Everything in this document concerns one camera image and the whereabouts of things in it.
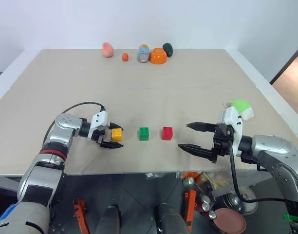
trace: table surface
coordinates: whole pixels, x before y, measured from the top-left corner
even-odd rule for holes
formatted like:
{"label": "table surface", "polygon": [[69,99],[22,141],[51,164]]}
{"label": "table surface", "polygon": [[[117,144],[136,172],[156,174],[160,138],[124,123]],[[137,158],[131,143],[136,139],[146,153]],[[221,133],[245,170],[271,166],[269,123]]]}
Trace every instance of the table surface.
{"label": "table surface", "polygon": [[[186,124],[216,123],[222,103],[235,98],[246,99],[255,111],[255,117],[244,122],[244,135],[283,136],[298,148],[289,126],[225,50],[175,50],[163,65],[139,63],[136,50],[124,52],[130,61],[122,61],[122,51],[104,58],[100,50],[42,50],[0,100],[0,175],[22,175],[53,119],[83,101],[105,105],[111,121],[124,128],[124,147],[102,149],[76,137],[66,163],[68,174],[229,169],[226,156],[213,164],[177,144],[210,149],[213,134]],[[86,105],[70,113],[89,120],[98,111]],[[163,126],[173,127],[171,141],[161,140]],[[149,141],[138,140],[139,127],[149,127]],[[255,168],[239,158],[236,167]]]}

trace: yellow lego block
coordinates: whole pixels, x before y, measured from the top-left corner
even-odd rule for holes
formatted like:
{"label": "yellow lego block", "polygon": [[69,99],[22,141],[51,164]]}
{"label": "yellow lego block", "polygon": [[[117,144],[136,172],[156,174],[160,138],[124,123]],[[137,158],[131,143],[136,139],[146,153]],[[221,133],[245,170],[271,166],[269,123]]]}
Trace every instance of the yellow lego block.
{"label": "yellow lego block", "polygon": [[111,139],[113,141],[122,141],[122,129],[121,128],[113,128],[111,130]]}

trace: orange bowl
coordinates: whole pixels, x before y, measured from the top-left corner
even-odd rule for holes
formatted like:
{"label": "orange bowl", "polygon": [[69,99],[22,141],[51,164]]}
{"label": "orange bowl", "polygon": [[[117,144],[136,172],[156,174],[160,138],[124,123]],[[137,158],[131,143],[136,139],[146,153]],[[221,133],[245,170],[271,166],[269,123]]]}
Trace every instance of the orange bowl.
{"label": "orange bowl", "polygon": [[162,48],[154,48],[150,52],[149,62],[154,64],[163,64],[167,61],[167,54]]}

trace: red lego block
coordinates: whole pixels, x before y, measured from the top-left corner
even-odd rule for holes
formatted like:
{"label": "red lego block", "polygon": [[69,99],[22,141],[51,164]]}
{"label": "red lego block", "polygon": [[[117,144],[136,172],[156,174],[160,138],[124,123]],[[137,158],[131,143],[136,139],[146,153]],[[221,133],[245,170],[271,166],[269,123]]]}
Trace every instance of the red lego block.
{"label": "red lego block", "polygon": [[171,140],[173,137],[172,127],[163,127],[162,129],[162,140]]}

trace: toy block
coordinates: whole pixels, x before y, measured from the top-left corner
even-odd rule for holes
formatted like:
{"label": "toy block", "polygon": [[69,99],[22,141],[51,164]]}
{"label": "toy block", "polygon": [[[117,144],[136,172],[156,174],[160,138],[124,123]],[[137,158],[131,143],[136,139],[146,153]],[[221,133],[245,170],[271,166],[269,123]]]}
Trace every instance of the toy block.
{"label": "toy block", "polygon": [[111,139],[113,141],[122,141],[122,128],[113,128],[111,130]]}
{"label": "toy block", "polygon": [[162,140],[171,140],[173,137],[172,127],[163,127],[162,129]]}
{"label": "toy block", "polygon": [[139,140],[149,140],[149,128],[139,128]]}

